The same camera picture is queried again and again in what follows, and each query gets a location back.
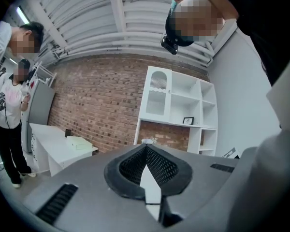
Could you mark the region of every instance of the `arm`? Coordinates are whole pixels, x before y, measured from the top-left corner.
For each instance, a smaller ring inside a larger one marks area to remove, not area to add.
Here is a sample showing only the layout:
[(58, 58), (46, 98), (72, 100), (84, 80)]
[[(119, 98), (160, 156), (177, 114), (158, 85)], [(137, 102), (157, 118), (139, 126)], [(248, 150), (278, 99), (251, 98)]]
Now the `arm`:
[(20, 104), (20, 110), (21, 111), (24, 112), (24, 111), (26, 111), (28, 109), (28, 102), (30, 101), (30, 98), (31, 98), (30, 94), (27, 93), (27, 95), (24, 97), (23, 101)]
[(21, 102), (21, 105), (20, 105), (20, 110), (21, 111), (26, 111), (28, 109), (28, 103), (26, 102)]

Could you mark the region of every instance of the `white cabinet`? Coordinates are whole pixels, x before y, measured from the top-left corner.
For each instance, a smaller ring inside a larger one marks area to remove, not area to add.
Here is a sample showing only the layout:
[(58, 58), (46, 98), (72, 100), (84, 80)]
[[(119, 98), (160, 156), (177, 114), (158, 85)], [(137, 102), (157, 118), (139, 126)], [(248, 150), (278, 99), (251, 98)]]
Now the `white cabinet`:
[[(191, 125), (184, 118), (193, 117)], [(214, 85), (193, 76), (149, 66), (134, 144), (141, 121), (190, 127), (187, 151), (214, 156), (218, 111)]]
[(148, 67), (140, 108), (141, 119), (168, 122), (171, 105), (172, 71)]

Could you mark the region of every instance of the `white box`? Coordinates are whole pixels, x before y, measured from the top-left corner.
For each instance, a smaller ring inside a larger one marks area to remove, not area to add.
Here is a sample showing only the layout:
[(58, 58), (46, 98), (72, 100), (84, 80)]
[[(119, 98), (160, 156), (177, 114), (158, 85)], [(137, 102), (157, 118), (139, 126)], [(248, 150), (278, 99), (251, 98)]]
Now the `white box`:
[(82, 137), (67, 137), (67, 144), (72, 149), (90, 149), (92, 144)]

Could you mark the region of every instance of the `white ceiling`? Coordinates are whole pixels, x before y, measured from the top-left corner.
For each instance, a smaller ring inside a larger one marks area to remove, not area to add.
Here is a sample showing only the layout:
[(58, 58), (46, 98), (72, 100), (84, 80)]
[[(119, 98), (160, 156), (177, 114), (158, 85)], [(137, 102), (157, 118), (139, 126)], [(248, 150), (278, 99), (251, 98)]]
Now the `white ceiling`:
[(86, 55), (134, 53), (181, 61), (201, 69), (235, 29), (233, 23), (209, 42), (180, 47), (173, 56), (161, 47), (170, 0), (17, 0), (3, 20), (11, 26), (23, 24), (15, 7), (20, 6), (30, 21), (45, 27), (42, 47), (35, 61), (44, 65)]

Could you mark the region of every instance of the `white table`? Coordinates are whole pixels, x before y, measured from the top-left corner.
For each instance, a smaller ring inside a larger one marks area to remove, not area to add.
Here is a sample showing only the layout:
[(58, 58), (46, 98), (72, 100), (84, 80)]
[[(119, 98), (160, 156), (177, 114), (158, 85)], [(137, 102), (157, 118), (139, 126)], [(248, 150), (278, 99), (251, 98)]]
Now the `white table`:
[(31, 149), (33, 162), (38, 171), (50, 170), (54, 176), (72, 163), (92, 156), (98, 148), (71, 149), (64, 132), (56, 126), (30, 123), (32, 128)]

